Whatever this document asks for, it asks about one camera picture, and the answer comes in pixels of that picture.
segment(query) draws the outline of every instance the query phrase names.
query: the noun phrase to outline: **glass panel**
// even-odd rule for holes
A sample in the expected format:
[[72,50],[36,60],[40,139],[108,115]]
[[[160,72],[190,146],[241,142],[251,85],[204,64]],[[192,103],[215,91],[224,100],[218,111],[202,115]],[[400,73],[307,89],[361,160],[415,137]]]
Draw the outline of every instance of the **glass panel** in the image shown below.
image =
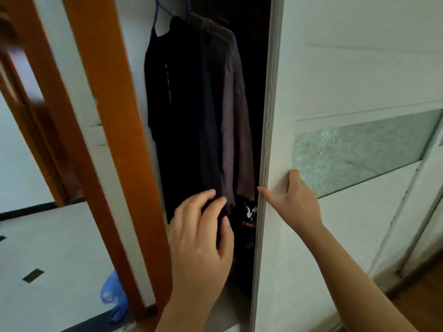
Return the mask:
[[443,110],[297,135],[292,167],[319,197],[422,159]]

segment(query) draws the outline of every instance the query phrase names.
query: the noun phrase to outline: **person's left hand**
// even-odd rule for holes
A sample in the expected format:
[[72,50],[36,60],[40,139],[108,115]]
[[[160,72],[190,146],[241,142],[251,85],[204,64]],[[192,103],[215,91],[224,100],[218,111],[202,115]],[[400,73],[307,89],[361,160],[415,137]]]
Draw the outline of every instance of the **person's left hand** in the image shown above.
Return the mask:
[[170,302],[207,315],[228,278],[234,250],[234,234],[227,217],[221,223],[219,250],[215,246],[217,217],[226,198],[213,201],[202,214],[202,207],[214,197],[215,190],[209,190],[185,200],[175,210],[170,232]]

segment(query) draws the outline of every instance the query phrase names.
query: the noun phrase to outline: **wooden floor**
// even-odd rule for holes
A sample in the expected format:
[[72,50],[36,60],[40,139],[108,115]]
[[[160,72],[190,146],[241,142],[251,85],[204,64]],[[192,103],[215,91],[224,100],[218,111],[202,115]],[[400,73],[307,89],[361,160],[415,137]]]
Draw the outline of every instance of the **wooden floor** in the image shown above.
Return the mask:
[[393,300],[419,332],[443,331],[443,259]]

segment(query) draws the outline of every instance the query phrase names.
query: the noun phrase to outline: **black diamond tile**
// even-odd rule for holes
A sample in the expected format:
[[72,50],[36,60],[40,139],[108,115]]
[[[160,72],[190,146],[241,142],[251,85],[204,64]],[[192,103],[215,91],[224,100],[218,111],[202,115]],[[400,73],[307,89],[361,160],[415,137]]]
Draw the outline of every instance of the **black diamond tile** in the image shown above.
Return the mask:
[[28,275],[26,275],[23,280],[26,283],[31,283],[33,280],[35,280],[38,276],[40,276],[42,273],[44,273],[43,270],[40,269],[35,269],[33,271],[31,271]]

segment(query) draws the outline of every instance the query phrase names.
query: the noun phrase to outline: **forearm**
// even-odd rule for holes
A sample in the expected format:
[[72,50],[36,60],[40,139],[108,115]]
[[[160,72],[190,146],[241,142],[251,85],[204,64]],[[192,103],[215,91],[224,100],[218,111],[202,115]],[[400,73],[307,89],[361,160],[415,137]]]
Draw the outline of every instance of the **forearm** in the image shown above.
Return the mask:
[[206,308],[198,310],[186,303],[170,301],[163,311],[156,332],[201,332],[208,314]]
[[324,226],[299,233],[348,332],[416,331]]

